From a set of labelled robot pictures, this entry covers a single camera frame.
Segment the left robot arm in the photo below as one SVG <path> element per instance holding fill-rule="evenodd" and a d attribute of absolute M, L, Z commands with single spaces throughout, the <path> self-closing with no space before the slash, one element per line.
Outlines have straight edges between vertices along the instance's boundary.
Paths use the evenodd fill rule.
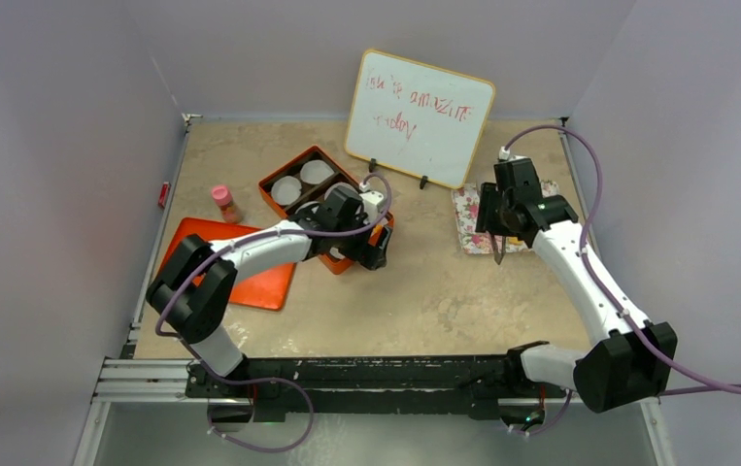
<path fill-rule="evenodd" d="M 248 383 L 246 357 L 221 324 L 233 288 L 332 250 L 369 270 L 385 266 L 389 207 L 380 191 L 356 194 L 338 187 L 270 228 L 226 241 L 189 235 L 162 263 L 146 301 L 159 314 L 157 325 L 169 325 L 171 336 L 209 367 L 211 386 L 222 396 L 237 396 Z"/>

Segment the metal tongs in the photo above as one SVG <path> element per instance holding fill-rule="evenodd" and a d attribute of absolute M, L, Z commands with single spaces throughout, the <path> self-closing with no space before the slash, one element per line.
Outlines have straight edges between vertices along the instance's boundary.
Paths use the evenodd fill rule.
<path fill-rule="evenodd" d="M 490 238 L 490 243 L 491 243 L 493 260 L 496 265 L 500 265 L 505 255 L 505 248 L 507 245 L 506 238 L 503 236 L 497 236 L 493 234 L 490 234 L 489 238 Z"/>

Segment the orange tin lid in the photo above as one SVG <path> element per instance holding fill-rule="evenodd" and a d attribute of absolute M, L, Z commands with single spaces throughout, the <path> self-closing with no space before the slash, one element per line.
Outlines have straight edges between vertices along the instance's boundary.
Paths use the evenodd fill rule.
<path fill-rule="evenodd" d="M 258 231 L 258 228 L 252 226 L 186 217 L 176 228 L 166 252 L 163 253 L 157 272 L 161 270 L 163 263 L 170 258 L 180 241 L 189 235 L 196 234 L 205 241 L 229 240 L 256 231 Z M 294 272 L 294 264 L 284 264 L 237 282 L 231 291 L 228 302 L 278 312 L 285 305 Z"/>

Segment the orange cookie tin box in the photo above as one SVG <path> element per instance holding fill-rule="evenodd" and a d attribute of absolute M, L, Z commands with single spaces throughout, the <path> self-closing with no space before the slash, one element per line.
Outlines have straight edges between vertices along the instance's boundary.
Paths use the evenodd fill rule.
<path fill-rule="evenodd" d="M 302 166 L 315 159 L 321 159 L 327 162 L 334 170 L 335 174 L 329 177 L 324 183 L 318 185 L 305 184 L 300 180 L 299 172 Z M 275 203 L 272 199 L 270 190 L 273 183 L 284 177 L 293 176 L 302 182 L 302 193 L 300 198 L 293 204 L 283 207 Z M 348 172 L 346 172 L 338 163 L 325 154 L 319 147 L 312 146 L 306 151 L 302 152 L 299 156 L 292 159 L 281 169 L 271 174 L 267 178 L 263 179 L 258 183 L 259 190 L 265 202 L 280 216 L 289 222 L 290 229 L 293 231 L 299 230 L 302 234 L 310 234 L 310 240 L 315 235 L 314 231 L 308 229 L 308 205 L 313 202 L 319 202 L 325 195 L 328 195 L 332 189 L 336 186 L 344 186 L 350 189 L 352 192 L 360 194 L 361 192 L 375 190 L 369 185 L 368 181 L 358 182 Z M 387 218 L 383 222 L 383 226 L 391 228 L 393 226 L 393 217 L 389 212 L 391 189 L 389 186 L 382 192 L 387 199 Z M 348 268 L 357 262 L 353 262 L 349 259 L 343 258 L 337 250 L 332 250 L 330 254 L 318 256 L 320 261 L 327 267 L 331 273 L 339 275 L 345 272 Z"/>

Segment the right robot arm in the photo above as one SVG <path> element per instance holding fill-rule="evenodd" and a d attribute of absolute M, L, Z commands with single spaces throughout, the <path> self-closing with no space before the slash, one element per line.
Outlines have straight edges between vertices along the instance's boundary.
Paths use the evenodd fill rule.
<path fill-rule="evenodd" d="M 580 245 L 583 225 L 561 195 L 546 196 L 532 161 L 500 160 L 495 180 L 480 187 L 476 230 L 492 238 L 516 238 L 555 274 L 585 326 L 588 351 L 535 342 L 510 349 L 503 381 L 525 395 L 540 383 L 575 391 L 595 413 L 659 396 L 678 337 L 667 322 L 655 323 L 623 294 L 601 263 L 586 267 L 594 251 Z"/>

